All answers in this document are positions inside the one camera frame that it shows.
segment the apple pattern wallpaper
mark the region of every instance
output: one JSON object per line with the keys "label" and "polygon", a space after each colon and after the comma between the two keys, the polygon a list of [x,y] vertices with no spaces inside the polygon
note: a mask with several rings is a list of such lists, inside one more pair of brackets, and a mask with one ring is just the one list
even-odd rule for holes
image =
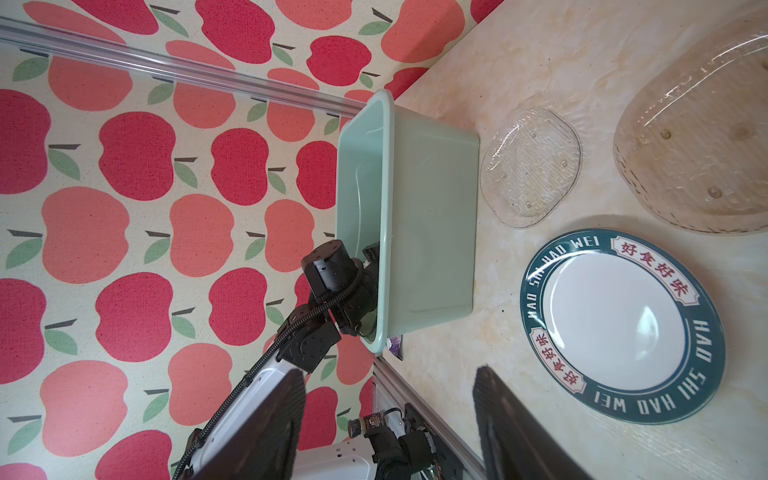
{"label": "apple pattern wallpaper", "polygon": [[[0,15],[367,101],[397,98],[501,2],[6,0]],[[126,90],[113,75],[104,101]]]}
{"label": "apple pattern wallpaper", "polygon": [[[0,64],[0,479],[168,479],[307,300],[300,259],[334,234],[340,119],[7,45]],[[300,449],[371,412],[372,362],[356,337],[330,350]]]}

